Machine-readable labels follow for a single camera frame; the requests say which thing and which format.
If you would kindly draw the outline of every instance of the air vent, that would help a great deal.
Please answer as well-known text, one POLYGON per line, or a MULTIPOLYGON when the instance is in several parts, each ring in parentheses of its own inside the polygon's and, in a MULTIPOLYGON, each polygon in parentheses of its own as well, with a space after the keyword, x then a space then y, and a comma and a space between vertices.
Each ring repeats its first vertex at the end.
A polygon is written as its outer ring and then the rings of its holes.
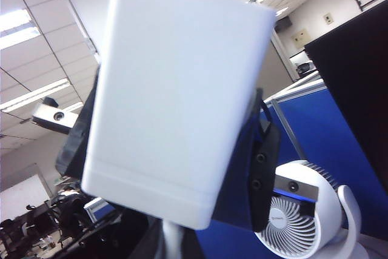
POLYGON ((302 165, 305 165, 308 168, 311 168, 311 169, 317 171, 323 178, 325 178, 327 180, 327 182, 330 183, 330 185, 332 186, 332 188, 334 188, 334 190, 337 190, 338 183, 335 181, 333 176, 331 176, 325 169, 323 169, 322 167, 319 167, 316 164, 313 164, 313 163, 310 163, 307 161, 303 162, 302 165))

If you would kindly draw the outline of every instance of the black monitor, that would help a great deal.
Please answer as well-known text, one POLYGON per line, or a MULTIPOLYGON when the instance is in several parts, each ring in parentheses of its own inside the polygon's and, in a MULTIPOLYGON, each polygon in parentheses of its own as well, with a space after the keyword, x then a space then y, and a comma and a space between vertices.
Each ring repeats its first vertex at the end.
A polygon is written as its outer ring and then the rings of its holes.
POLYGON ((306 52, 388 192, 388 1, 307 44, 306 52))

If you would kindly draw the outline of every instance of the metal pole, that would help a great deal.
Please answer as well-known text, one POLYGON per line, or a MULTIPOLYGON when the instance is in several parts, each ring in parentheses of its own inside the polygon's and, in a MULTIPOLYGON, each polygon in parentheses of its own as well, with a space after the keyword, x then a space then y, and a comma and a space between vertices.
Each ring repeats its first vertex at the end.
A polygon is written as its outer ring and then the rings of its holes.
POLYGON ((278 118, 280 119, 280 122, 283 125, 284 130, 286 130, 286 133, 289 136, 291 143, 292 143, 293 147, 295 148, 296 152, 298 153, 299 157, 302 160, 307 160, 307 157, 302 150, 302 146, 300 145, 293 130, 291 129, 291 126, 290 126, 287 118, 284 116, 283 111, 281 110, 278 102, 273 99, 273 100, 271 100, 271 104, 272 104, 273 109, 275 110, 276 114, 278 115, 278 118))

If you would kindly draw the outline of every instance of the metal partition frame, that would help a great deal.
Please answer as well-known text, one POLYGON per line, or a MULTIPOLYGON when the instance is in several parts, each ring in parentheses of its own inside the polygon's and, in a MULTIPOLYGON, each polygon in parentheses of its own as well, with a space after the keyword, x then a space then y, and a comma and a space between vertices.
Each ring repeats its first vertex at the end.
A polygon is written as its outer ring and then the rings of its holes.
POLYGON ((286 131, 287 136, 291 140, 292 146, 295 148, 301 160, 307 159, 306 154, 304 153, 302 146, 300 145, 297 137, 295 136, 295 133, 293 132, 286 116, 281 110, 279 103, 327 89, 325 83, 321 78, 314 80, 317 76, 319 76, 319 73, 313 72, 312 74, 306 76, 305 78, 299 80, 291 86, 286 87, 285 89, 272 95, 264 101, 268 107, 273 107, 282 126, 284 127, 284 130, 286 131))

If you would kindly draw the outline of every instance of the white plastic box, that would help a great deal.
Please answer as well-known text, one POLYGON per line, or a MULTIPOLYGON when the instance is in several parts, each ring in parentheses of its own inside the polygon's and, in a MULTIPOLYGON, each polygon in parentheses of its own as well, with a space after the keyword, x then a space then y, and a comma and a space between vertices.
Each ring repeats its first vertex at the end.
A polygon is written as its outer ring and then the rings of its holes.
POLYGON ((205 229, 274 22, 242 0, 110 0, 84 191, 205 229))

